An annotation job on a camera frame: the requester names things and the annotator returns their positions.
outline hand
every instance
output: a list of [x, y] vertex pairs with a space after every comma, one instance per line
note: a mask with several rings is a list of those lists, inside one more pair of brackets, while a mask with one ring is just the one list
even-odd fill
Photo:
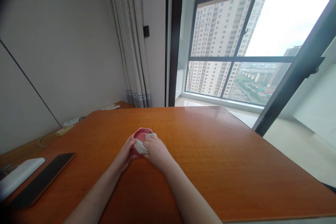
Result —
[[160, 138], [152, 136], [143, 145], [149, 152], [149, 154], [144, 154], [143, 156], [162, 172], [175, 162]]
[[115, 157], [115, 160], [112, 162], [111, 166], [113, 166], [117, 172], [122, 173], [127, 168], [128, 164], [133, 159], [138, 157], [137, 155], [133, 154], [131, 150], [135, 142], [136, 140], [130, 136], [119, 151], [118, 155]]

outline black phone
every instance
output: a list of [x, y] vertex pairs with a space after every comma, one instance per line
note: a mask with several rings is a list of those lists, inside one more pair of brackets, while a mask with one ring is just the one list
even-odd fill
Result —
[[10, 202], [10, 207], [26, 208], [33, 206], [52, 182], [58, 177], [75, 153], [58, 155], [29, 185]]

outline tiled floor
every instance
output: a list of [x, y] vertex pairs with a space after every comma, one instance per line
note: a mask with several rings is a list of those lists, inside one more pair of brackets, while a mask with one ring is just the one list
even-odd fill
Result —
[[[218, 106], [215, 104], [178, 97], [175, 106]], [[250, 128], [259, 114], [224, 107]], [[317, 180], [336, 187], [336, 154], [317, 141], [314, 132], [294, 120], [277, 119], [264, 139], [293, 160]]]

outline white tissue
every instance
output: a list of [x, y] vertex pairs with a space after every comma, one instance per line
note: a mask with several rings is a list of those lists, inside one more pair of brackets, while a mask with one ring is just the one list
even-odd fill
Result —
[[[146, 134], [146, 141], [148, 138], [151, 138], [151, 137], [157, 137], [157, 135], [155, 133]], [[144, 143], [140, 141], [139, 139], [136, 139], [134, 147], [137, 150], [137, 152], [141, 155], [149, 154], [148, 149], [144, 146]]]
[[158, 137], [158, 136], [155, 133], [146, 134], [146, 141], [148, 138], [151, 138], [151, 137]]
[[143, 142], [139, 139], [136, 140], [134, 147], [136, 148], [137, 152], [141, 155], [148, 154], [147, 148], [144, 146]]

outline glass pane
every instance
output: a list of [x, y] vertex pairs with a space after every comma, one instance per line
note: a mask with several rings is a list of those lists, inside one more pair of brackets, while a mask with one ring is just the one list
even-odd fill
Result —
[[234, 62], [224, 98], [266, 105], [290, 63]]
[[215, 0], [197, 6], [191, 56], [233, 56], [251, 0]]
[[[336, 40], [325, 54], [334, 54]], [[336, 187], [336, 64], [323, 61], [264, 135], [264, 139], [320, 182]]]
[[231, 62], [190, 61], [186, 92], [220, 97]]
[[237, 56], [287, 56], [288, 48], [298, 52], [328, 2], [256, 0]]

